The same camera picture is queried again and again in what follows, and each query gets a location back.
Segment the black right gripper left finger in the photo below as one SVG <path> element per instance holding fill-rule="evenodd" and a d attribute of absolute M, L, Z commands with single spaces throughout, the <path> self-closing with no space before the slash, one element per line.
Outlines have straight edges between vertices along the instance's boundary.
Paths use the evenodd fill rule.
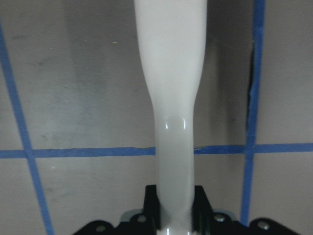
<path fill-rule="evenodd" d="M 145 187 L 143 214 L 148 218 L 154 230 L 161 229 L 160 202 L 156 185 L 147 185 Z"/>

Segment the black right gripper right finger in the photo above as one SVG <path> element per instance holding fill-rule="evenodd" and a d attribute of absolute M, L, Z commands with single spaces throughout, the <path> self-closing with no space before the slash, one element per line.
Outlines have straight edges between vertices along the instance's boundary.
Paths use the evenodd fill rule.
<path fill-rule="evenodd" d="M 196 233 L 211 232 L 212 206 L 202 186 L 195 186 L 193 202 L 193 229 Z"/>

